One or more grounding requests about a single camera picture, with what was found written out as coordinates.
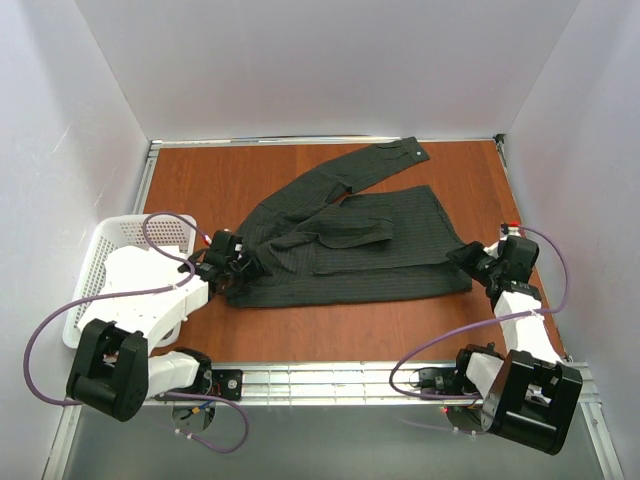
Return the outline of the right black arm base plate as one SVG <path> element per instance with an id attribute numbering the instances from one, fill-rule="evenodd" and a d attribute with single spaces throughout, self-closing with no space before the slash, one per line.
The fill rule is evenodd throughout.
<path id="1" fill-rule="evenodd" d="M 410 385 L 422 394 L 446 396 L 478 396 L 475 385 L 455 367 L 423 367 L 412 374 Z"/>

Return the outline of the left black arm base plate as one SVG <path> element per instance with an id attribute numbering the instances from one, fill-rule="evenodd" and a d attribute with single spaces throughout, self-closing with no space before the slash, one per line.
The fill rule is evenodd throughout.
<path id="1" fill-rule="evenodd" d="M 204 394 L 226 400 L 242 398 L 244 372 L 240 369 L 213 369 L 204 374 Z"/>

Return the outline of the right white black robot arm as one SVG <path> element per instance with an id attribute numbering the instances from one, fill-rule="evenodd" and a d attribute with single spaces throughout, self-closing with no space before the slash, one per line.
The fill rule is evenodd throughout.
<path id="1" fill-rule="evenodd" d="M 508 349 L 469 344 L 456 373 L 481 396 L 484 432 L 558 454 L 583 386 L 581 373 L 555 351 L 541 313 L 541 294 L 529 280 L 539 255 L 532 240 L 508 235 L 490 248 L 471 242 L 448 259 L 478 282 L 490 300 Z"/>

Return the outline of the dark pinstriped long sleeve shirt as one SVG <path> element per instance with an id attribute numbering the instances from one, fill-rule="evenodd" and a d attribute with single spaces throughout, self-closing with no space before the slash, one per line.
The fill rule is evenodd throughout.
<path id="1" fill-rule="evenodd" d="M 427 185 L 369 187 L 427 161 L 414 137 L 373 144 L 300 175 L 241 223 L 246 253 L 263 274 L 229 288 L 238 308 L 352 304 L 468 292 L 447 257 L 463 246 Z"/>

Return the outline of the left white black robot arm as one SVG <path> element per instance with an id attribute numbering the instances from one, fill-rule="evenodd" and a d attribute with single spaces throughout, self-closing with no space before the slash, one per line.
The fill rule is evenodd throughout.
<path id="1" fill-rule="evenodd" d="M 205 354 L 178 347 L 160 356 L 187 317 L 205 306 L 219 271 L 171 247 L 166 255 L 136 246 L 110 253 L 100 298 L 78 322 L 80 340 L 66 394 L 119 421 L 153 397 L 241 397 L 242 373 L 220 370 Z"/>

